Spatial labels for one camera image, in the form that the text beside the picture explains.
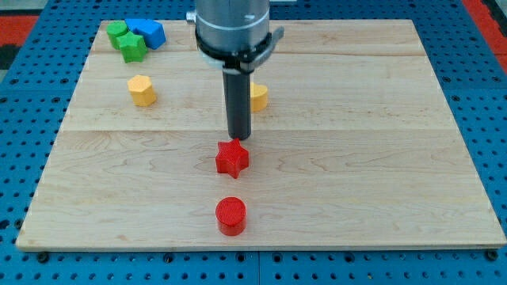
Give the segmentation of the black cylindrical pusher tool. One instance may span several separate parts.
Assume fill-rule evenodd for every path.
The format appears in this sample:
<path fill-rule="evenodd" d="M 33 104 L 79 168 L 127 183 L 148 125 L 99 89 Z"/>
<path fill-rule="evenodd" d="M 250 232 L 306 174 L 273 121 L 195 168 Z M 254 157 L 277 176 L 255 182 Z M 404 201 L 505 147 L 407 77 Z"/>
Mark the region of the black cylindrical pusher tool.
<path fill-rule="evenodd" d="M 251 134 L 250 75 L 223 73 L 228 134 L 245 140 Z"/>

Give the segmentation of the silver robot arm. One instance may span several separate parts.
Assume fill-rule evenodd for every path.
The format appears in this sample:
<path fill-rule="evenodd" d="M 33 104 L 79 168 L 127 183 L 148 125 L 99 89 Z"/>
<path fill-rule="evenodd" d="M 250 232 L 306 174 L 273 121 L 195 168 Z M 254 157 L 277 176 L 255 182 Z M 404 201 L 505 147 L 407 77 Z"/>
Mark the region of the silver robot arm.
<path fill-rule="evenodd" d="M 228 134 L 251 134 L 250 75 L 264 64 L 284 37 L 270 30 L 269 0 L 196 0 L 186 21 L 195 25 L 198 51 L 223 74 Z"/>

